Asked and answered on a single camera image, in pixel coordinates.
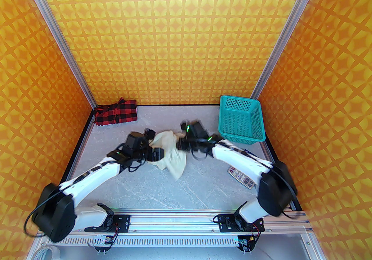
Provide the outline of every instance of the crumpled towel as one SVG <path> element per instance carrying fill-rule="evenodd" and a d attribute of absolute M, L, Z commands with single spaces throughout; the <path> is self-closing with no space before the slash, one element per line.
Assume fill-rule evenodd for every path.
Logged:
<path fill-rule="evenodd" d="M 182 133 L 174 134 L 172 131 L 165 131 L 156 134 L 153 141 L 150 142 L 150 146 L 164 149 L 164 158 L 149 163 L 158 166 L 161 170 L 168 168 L 176 180 L 181 177 L 186 167 L 186 152 L 176 148 L 178 139 L 183 136 Z"/>

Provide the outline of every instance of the remote control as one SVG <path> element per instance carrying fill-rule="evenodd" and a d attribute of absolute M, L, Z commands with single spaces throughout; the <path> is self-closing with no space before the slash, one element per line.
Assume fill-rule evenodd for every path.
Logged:
<path fill-rule="evenodd" d="M 255 182 L 251 180 L 248 176 L 246 176 L 243 172 L 235 169 L 234 167 L 230 166 L 227 171 L 233 178 L 238 180 L 240 183 L 245 185 L 248 189 L 252 189 L 255 185 Z"/>

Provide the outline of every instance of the tape roll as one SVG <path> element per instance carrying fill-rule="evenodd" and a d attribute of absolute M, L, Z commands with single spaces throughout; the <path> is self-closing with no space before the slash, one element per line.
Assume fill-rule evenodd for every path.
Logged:
<path fill-rule="evenodd" d="M 48 251 L 50 251 L 52 254 L 52 257 L 50 259 L 45 258 Z M 61 260 L 61 252 L 60 249 L 54 245 L 46 245 L 45 247 L 41 247 L 40 249 L 38 249 L 32 255 L 31 260 Z"/>

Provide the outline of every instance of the folded flannel shirt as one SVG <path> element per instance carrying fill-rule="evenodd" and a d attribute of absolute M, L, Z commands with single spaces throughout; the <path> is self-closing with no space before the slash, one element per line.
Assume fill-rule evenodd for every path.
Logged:
<path fill-rule="evenodd" d="M 96 118 L 94 122 L 97 126 L 137 120 L 136 100 L 125 101 L 123 98 L 120 98 L 118 103 L 112 105 L 100 105 L 96 107 L 94 111 Z"/>

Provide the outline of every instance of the wire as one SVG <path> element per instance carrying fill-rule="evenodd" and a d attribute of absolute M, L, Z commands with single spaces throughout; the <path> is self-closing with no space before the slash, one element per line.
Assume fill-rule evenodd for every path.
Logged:
<path fill-rule="evenodd" d="M 41 206 L 43 206 L 44 204 L 46 204 L 49 200 L 53 199 L 55 196 L 57 196 L 58 194 L 62 193 L 63 191 L 65 191 L 66 189 L 68 189 L 69 187 L 71 187 L 73 184 L 65 187 L 64 189 L 62 190 L 59 190 L 57 193 L 53 194 L 52 196 L 50 196 L 48 199 L 44 200 L 42 203 L 40 203 L 37 207 L 34 208 L 34 210 L 27 216 L 26 220 L 24 221 L 24 234 L 26 234 L 28 237 L 32 237 L 32 238 L 38 238 L 38 237 L 44 237 L 46 234 L 44 235 L 33 235 L 33 234 L 30 234 L 28 231 L 27 231 L 27 222 L 28 220 L 30 219 L 30 217 L 35 213 L 35 211 L 37 211 Z"/>
<path fill-rule="evenodd" d="M 199 157 L 197 157 L 197 156 L 194 155 L 194 150 L 193 150 L 192 147 L 191 147 L 191 142 L 189 142 L 189 148 L 190 148 L 190 151 L 191 151 L 191 155 L 194 157 L 194 159 L 196 159 L 196 160 L 198 160 L 198 161 L 204 161 L 204 160 L 208 157 L 208 154 L 209 154 L 209 152 L 210 152 L 210 150 L 211 150 L 211 148 L 209 148 L 209 149 L 207 150 L 207 152 L 205 153 L 205 157 L 204 157 L 204 158 L 199 158 Z"/>
<path fill-rule="evenodd" d="M 101 253 L 101 252 L 103 251 L 103 253 L 106 255 L 106 252 L 107 252 L 109 249 L 112 248 L 113 244 L 114 244 L 115 241 L 117 240 L 117 237 L 119 236 L 119 227 L 118 227 L 117 223 L 114 223 L 114 226 L 116 227 L 116 228 L 115 228 L 115 233 L 114 233 L 114 235 L 113 235 L 113 236 L 106 236 L 106 240 L 107 240 L 107 239 L 112 239 L 112 242 L 111 242 L 111 244 L 110 244 L 109 247 L 95 247 L 94 244 L 93 244 L 93 245 L 90 245 L 89 243 L 88 243 L 88 246 L 93 247 L 93 248 L 94 248 L 98 253 Z"/>
<path fill-rule="evenodd" d="M 219 220 L 218 220 L 217 222 L 214 221 L 214 219 L 217 218 L 217 217 L 218 217 L 218 215 L 215 215 L 215 216 L 213 217 L 213 219 L 212 219 L 212 222 L 213 222 L 214 224 L 218 224 L 218 223 L 219 223 Z"/>
<path fill-rule="evenodd" d="M 141 163 L 138 166 L 134 166 L 134 167 L 129 166 L 128 167 L 128 172 L 132 173 L 132 172 L 136 171 L 138 168 L 140 168 L 145 163 L 146 163 L 146 160 L 141 160 Z"/>
<path fill-rule="evenodd" d="M 256 228 L 256 230 L 257 230 L 258 233 L 261 233 L 261 232 L 258 230 L 257 226 L 256 226 L 254 223 L 252 223 L 252 225 Z"/>
<path fill-rule="evenodd" d="M 224 146 L 224 147 L 227 147 L 227 148 L 231 148 L 229 145 L 225 144 L 225 143 L 218 143 L 219 145 L 221 146 Z M 276 172 L 275 170 L 273 170 L 272 168 L 270 168 L 269 166 L 267 166 L 266 164 L 260 162 L 259 160 L 255 159 L 254 157 L 252 157 L 251 155 L 249 155 L 247 152 L 245 151 L 242 151 L 242 150 L 239 150 L 239 149 L 236 149 L 236 148 L 233 148 L 234 151 L 237 151 L 238 153 L 241 153 L 253 160 L 255 160 L 257 163 L 260 163 L 262 166 L 266 167 L 267 169 L 269 169 L 271 172 L 275 173 L 283 182 L 284 184 L 287 186 L 287 188 L 289 189 L 289 191 L 291 192 L 291 195 L 292 195 L 292 198 L 295 198 L 297 199 L 297 195 L 295 193 L 295 191 L 292 189 L 292 187 L 290 186 L 290 184 L 278 173 Z M 290 219 L 296 219 L 299 217 L 299 215 L 297 215 L 296 217 L 292 217 L 292 216 L 289 216 L 287 214 L 285 214 L 282 210 L 282 214 L 285 215 L 286 217 L 290 218 Z"/>

